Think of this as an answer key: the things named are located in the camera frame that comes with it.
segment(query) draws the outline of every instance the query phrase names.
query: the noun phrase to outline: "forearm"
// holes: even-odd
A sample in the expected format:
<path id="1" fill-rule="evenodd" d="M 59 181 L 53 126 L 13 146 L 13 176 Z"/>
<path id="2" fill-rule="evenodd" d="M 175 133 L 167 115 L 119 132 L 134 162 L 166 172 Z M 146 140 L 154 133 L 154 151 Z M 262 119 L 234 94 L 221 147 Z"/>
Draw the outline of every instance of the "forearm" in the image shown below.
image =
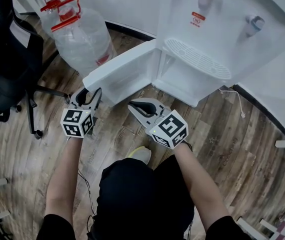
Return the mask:
<path id="1" fill-rule="evenodd" d="M 71 138 L 47 189 L 45 214 L 57 214 L 72 223 L 82 138 Z"/>
<path id="2" fill-rule="evenodd" d="M 221 217 L 229 215 L 219 189 L 186 144 L 174 149 L 183 179 L 205 230 Z"/>

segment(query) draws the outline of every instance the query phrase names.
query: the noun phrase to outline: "chair wheel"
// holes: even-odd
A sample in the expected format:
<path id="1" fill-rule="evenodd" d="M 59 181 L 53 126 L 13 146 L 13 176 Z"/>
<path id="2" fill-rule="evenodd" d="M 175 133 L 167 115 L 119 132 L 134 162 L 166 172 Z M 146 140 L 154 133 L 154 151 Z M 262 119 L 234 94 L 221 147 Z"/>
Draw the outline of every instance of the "chair wheel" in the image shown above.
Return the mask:
<path id="1" fill-rule="evenodd" d="M 64 102 L 67 104 L 67 105 L 69 105 L 69 103 L 71 102 L 71 95 L 70 94 L 68 94 L 67 96 L 65 96 L 64 97 Z"/>
<path id="2" fill-rule="evenodd" d="M 21 105 L 17 105 L 17 106 L 15 107 L 15 111 L 16 111 L 16 113 L 21 112 L 21 111 L 22 111 L 22 106 L 21 106 Z"/>
<path id="3" fill-rule="evenodd" d="M 39 140 L 43 137 L 43 132 L 41 130 L 36 130 L 36 133 L 34 134 L 34 137 Z"/>

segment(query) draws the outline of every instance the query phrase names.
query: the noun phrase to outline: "red label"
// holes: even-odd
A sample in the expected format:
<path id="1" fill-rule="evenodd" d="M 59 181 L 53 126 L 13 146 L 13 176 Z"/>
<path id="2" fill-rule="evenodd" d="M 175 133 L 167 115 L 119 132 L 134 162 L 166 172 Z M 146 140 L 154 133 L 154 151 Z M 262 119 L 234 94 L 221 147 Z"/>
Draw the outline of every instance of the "red label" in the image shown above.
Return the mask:
<path id="1" fill-rule="evenodd" d="M 102 64 L 104 64 L 108 60 L 108 58 L 109 58 L 109 53 L 107 55 L 101 57 L 100 59 L 98 59 L 96 61 L 97 65 L 101 66 Z"/>
<path id="2" fill-rule="evenodd" d="M 205 16 L 202 16 L 201 14 L 199 14 L 199 13 L 197 13 L 197 12 L 192 12 L 192 16 L 195 16 L 195 17 L 197 17 L 197 18 L 199 18 L 199 19 L 201 19 L 201 20 L 205 20 L 206 19 L 206 17 Z"/>

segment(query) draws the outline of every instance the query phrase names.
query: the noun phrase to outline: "power cord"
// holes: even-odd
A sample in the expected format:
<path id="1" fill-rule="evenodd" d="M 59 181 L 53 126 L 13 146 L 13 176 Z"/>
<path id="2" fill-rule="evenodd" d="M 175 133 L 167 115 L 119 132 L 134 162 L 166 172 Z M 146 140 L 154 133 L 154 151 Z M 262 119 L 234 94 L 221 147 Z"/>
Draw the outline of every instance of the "power cord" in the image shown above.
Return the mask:
<path id="1" fill-rule="evenodd" d="M 218 88 L 218 90 L 220 91 L 221 94 L 223 93 L 236 93 L 238 95 L 238 99 L 239 99 L 239 104 L 240 104 L 240 111 L 241 111 L 241 117 L 242 118 L 245 118 L 246 117 L 246 114 L 245 112 L 243 111 L 243 107 L 242 107 L 242 102 L 241 102 L 241 97 L 238 93 L 238 91 L 235 91 L 235 90 L 221 90 L 220 88 Z"/>
<path id="2" fill-rule="evenodd" d="M 189 225 L 187 240 L 191 240 L 192 225 L 193 225 L 193 221 L 191 221 L 191 223 Z"/>
<path id="3" fill-rule="evenodd" d="M 88 194 L 89 194 L 89 200 L 90 200 L 90 207 L 91 207 L 91 211 L 93 213 L 93 215 L 97 215 L 97 213 L 95 212 L 95 209 L 94 209 L 94 205 L 93 205 L 93 201 L 92 201 L 92 193 L 91 193 L 91 186 L 89 185 L 89 182 L 88 180 L 85 178 L 85 176 L 82 174 L 82 172 L 78 169 L 78 175 L 80 177 L 83 178 L 83 180 L 86 182 L 86 185 L 87 185 L 87 188 L 88 188 Z M 89 219 L 92 218 L 92 220 L 94 221 L 94 217 L 92 215 L 89 215 L 88 216 L 88 219 L 87 219 L 87 224 L 86 224 L 86 227 L 87 227 L 87 232 L 89 233 L 89 228 L 88 228 L 88 223 L 89 223 Z"/>

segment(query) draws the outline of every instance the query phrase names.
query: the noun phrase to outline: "shoe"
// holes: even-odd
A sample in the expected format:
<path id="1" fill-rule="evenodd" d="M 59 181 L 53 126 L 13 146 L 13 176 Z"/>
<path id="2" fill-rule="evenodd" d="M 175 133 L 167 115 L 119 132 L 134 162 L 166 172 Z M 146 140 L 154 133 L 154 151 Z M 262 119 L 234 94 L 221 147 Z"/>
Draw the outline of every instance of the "shoe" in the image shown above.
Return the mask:
<path id="1" fill-rule="evenodd" d="M 128 158 L 133 158 L 142 161 L 145 165 L 147 165 L 152 157 L 152 151 L 144 146 L 140 146 L 133 150 Z"/>

